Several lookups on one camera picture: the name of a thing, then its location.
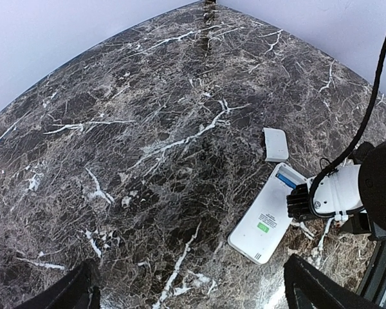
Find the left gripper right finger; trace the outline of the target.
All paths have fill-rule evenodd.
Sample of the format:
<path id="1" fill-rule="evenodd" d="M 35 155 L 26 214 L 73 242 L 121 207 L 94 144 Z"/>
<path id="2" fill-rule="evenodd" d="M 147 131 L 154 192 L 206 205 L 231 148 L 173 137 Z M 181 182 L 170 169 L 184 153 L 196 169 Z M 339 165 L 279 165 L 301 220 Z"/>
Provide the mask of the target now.
<path id="1" fill-rule="evenodd" d="M 380 307 L 341 287 L 296 254 L 284 264 L 284 285 L 289 308 Z"/>

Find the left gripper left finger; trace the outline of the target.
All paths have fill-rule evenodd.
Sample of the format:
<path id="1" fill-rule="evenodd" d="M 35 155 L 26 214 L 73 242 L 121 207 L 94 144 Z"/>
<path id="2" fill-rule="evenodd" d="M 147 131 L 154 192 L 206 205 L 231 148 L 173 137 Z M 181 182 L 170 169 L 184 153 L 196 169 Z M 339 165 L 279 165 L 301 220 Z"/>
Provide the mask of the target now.
<path id="1" fill-rule="evenodd" d="M 16 308 L 100 308 L 100 272 L 85 259 L 39 295 Z"/>

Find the white remote control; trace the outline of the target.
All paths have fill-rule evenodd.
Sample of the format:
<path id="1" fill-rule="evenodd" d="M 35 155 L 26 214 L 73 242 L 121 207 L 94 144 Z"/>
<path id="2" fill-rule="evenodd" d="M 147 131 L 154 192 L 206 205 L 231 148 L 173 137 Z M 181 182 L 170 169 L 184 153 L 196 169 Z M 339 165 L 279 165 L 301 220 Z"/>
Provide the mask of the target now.
<path id="1" fill-rule="evenodd" d="M 276 177 L 278 173 L 297 185 L 307 180 L 288 164 L 277 164 L 228 237 L 228 244 L 232 248 L 257 265 L 270 260 L 291 223 L 286 197 L 292 188 Z"/>

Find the blue battery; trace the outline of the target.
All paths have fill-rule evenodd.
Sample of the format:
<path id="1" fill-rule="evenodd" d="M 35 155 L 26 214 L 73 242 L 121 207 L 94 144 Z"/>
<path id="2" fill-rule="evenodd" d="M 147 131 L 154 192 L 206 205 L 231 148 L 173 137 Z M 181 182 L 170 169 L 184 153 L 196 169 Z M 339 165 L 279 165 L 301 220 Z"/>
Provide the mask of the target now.
<path id="1" fill-rule="evenodd" d="M 286 176 L 284 176 L 283 174 L 276 174 L 276 177 L 282 181 L 283 183 L 285 183 L 288 187 L 292 188 L 292 189 L 295 189 L 297 184 L 294 183 L 293 181 L 291 181 L 289 178 L 287 178 Z"/>

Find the white battery cover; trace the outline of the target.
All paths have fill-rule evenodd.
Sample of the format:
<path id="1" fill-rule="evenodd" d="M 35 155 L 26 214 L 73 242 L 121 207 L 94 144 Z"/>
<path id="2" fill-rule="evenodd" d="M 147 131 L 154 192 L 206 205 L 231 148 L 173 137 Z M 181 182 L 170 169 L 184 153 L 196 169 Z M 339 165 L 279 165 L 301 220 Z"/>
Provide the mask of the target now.
<path id="1" fill-rule="evenodd" d="M 286 134 L 281 129 L 263 128 L 266 162 L 285 162 L 289 158 Z"/>

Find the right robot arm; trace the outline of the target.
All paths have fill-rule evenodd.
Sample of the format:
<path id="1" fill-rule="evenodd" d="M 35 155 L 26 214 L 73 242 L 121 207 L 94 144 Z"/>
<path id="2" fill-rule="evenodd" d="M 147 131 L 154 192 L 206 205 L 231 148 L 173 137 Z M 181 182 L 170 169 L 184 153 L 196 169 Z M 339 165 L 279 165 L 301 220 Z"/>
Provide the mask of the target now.
<path id="1" fill-rule="evenodd" d="M 376 67 L 371 98 L 360 127 L 347 148 L 309 185 L 306 206 L 318 218 L 335 218 L 366 211 L 371 233 L 386 232 L 386 141 L 373 147 L 356 165 L 342 167 L 346 158 L 357 160 L 360 141 L 375 107 L 386 56 L 386 36 Z"/>

